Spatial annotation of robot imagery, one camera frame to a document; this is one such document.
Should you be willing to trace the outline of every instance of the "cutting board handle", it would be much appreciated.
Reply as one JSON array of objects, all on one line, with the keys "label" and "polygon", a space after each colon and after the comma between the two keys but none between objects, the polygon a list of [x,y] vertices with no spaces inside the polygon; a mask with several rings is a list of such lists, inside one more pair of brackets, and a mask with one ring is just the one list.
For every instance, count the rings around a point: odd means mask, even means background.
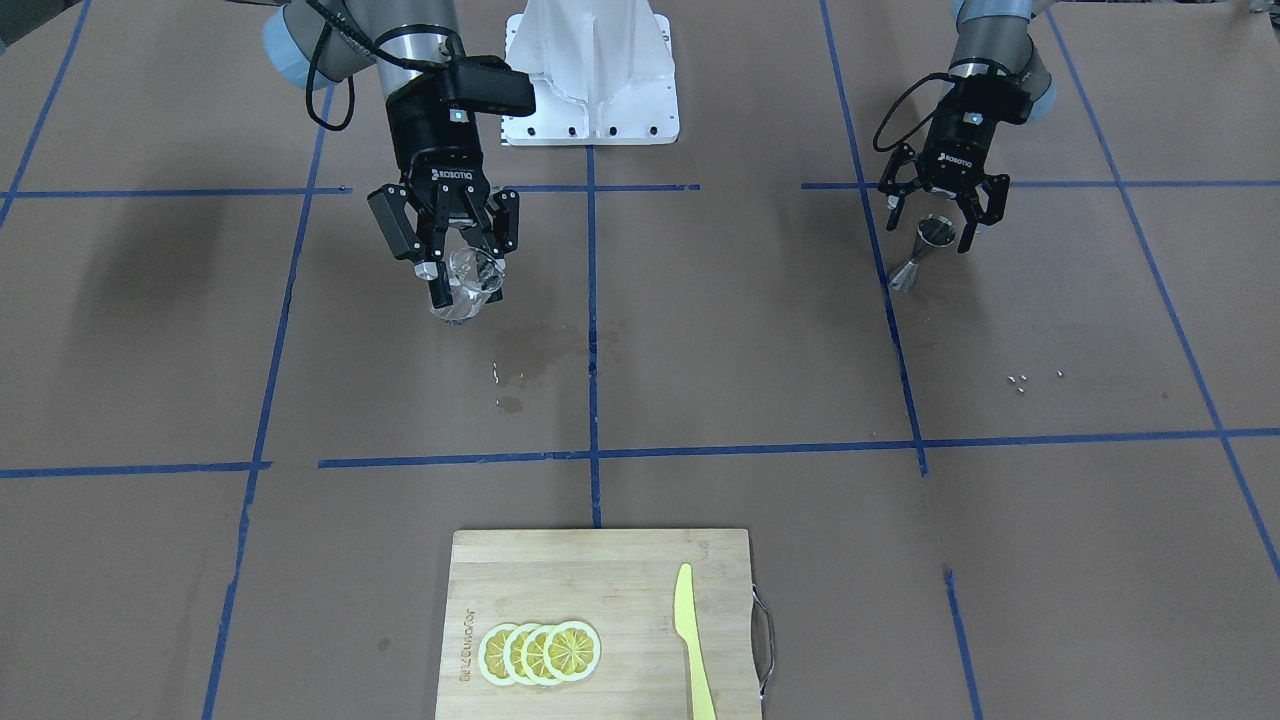
[{"label": "cutting board handle", "polygon": [[[763,671],[760,669],[760,661],[759,661],[759,659],[755,659],[755,676],[760,680],[760,702],[764,702],[765,689],[769,685],[769,680],[773,678],[773,670],[777,669],[777,660],[776,660],[776,655],[773,652],[773,648],[774,648],[774,644],[773,644],[773,615],[769,612],[769,606],[764,605],[764,601],[760,600],[760,589],[755,585],[755,583],[751,583],[751,614],[755,615],[756,610],[759,610],[760,615],[764,618],[764,643],[763,644],[769,651],[768,665],[765,665],[765,667],[763,669]],[[755,647],[756,647],[756,643],[755,643],[755,623],[753,621],[751,623],[751,655],[753,655],[753,657],[755,655]]]}]

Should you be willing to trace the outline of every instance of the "wooden cutting board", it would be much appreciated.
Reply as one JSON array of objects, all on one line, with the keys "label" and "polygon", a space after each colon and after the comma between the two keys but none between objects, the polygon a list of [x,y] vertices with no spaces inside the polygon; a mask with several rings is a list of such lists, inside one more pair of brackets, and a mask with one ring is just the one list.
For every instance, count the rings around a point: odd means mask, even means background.
[{"label": "wooden cutting board", "polygon": [[[682,562],[717,720],[760,720],[746,530],[462,530],[453,536],[436,720],[691,719],[675,630]],[[480,639],[502,623],[582,620],[600,635],[585,680],[498,687]]]}]

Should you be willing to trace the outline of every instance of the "robotic arm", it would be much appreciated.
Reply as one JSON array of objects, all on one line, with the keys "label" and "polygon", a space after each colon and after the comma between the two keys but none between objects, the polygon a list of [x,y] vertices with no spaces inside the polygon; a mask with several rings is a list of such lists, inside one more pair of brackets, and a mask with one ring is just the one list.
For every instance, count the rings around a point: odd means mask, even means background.
[{"label": "robotic arm", "polygon": [[[1027,32],[1032,18],[1055,0],[952,0],[959,40],[946,73],[925,77],[890,109],[890,117],[918,87],[932,79],[952,85],[915,129],[896,143],[882,147],[881,123],[874,146],[892,152],[877,190],[888,196],[887,229],[897,227],[906,197],[924,190],[956,201],[965,227],[960,252],[973,246],[979,224],[993,225],[1005,217],[1010,177],[987,174],[987,152],[1000,123],[1020,126],[1037,120],[1052,109],[1057,97],[1053,78],[1041,61]],[[932,119],[923,149],[916,152],[906,140]],[[915,178],[899,182],[906,165]]]},{"label": "robotic arm", "polygon": [[[369,205],[392,255],[411,261],[428,281],[431,305],[454,302],[444,256],[451,228],[480,251],[481,277],[500,273],[506,255],[518,247],[520,196],[490,193],[475,115],[532,114],[529,76],[499,58],[467,55],[452,0],[266,4],[284,5],[264,28],[268,55],[282,76],[307,88],[308,99],[311,90],[378,67],[401,177],[371,192]],[[330,126],[311,115],[330,129],[349,122],[348,115]],[[500,288],[488,297],[499,300]]]}]

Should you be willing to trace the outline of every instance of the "metal handle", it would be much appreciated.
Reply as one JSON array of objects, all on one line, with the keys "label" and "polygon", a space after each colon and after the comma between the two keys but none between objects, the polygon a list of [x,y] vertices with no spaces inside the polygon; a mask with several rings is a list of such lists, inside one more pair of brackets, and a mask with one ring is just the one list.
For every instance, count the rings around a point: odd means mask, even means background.
[{"label": "metal handle", "polygon": [[[769,606],[764,605],[764,601],[760,600],[760,591],[755,587],[755,583],[751,583],[751,601],[754,603],[754,607],[759,607],[760,612],[764,614],[764,628],[765,632],[768,633],[767,639],[769,646],[769,667],[768,670],[764,671],[764,676],[759,678],[760,702],[764,702],[765,688],[768,688],[769,680],[773,678],[773,671],[777,669],[777,657],[774,655],[774,644],[773,644],[773,615],[769,614]],[[756,666],[756,673],[759,674],[759,666]]]}]

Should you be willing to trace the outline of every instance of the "metal jigger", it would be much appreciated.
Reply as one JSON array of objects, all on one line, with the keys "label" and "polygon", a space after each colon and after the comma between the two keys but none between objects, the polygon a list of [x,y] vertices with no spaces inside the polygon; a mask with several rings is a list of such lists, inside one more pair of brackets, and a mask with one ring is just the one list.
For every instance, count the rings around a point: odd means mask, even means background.
[{"label": "metal jigger", "polygon": [[915,246],[911,258],[899,269],[890,273],[888,288],[910,292],[920,273],[920,259],[932,250],[941,250],[956,240],[956,225],[942,215],[925,215],[915,228]]}]

